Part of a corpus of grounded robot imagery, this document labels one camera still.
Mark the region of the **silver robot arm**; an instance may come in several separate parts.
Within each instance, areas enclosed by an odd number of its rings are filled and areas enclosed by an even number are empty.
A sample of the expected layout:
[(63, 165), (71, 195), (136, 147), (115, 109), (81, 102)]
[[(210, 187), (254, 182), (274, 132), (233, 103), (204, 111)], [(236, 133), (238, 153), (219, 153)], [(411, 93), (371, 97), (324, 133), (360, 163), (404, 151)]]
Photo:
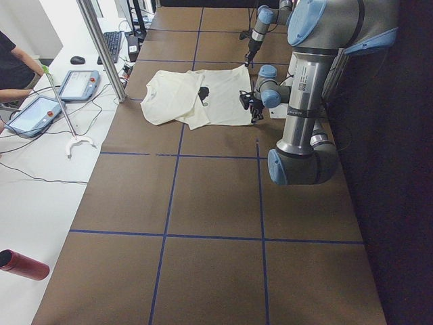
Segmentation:
[(263, 108), (288, 104), (283, 136), (268, 153), (274, 183), (311, 185), (333, 176), (338, 154), (319, 120), (326, 78), (340, 51), (353, 56), (391, 47), (398, 11), (398, 1), (281, 1), (279, 9), (259, 8), (246, 62), (260, 49), (270, 24), (285, 24), (294, 69), (292, 82), (282, 85), (274, 66), (262, 66), (246, 104), (255, 117)]
[(262, 5), (258, 8), (256, 24), (248, 34), (248, 52), (245, 55), (244, 66), (249, 67), (255, 55), (260, 50), (270, 25), (287, 26), (293, 10), (293, 1), (280, 1), (278, 9), (272, 9), (267, 5)]

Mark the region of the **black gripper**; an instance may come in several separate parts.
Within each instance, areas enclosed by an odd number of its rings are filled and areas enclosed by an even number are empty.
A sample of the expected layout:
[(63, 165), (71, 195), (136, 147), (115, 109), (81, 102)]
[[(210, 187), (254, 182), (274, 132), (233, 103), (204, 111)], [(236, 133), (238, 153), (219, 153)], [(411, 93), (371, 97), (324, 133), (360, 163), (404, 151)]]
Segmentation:
[(249, 109), (251, 114), (251, 123), (254, 124), (260, 120), (263, 120), (264, 105), (260, 100), (250, 100)]
[(248, 43), (248, 52), (245, 55), (244, 66), (249, 67), (249, 65), (253, 61), (255, 55), (260, 50), (262, 43), (263, 43), (263, 38), (254, 39), (253, 37), (250, 37), (250, 40)]

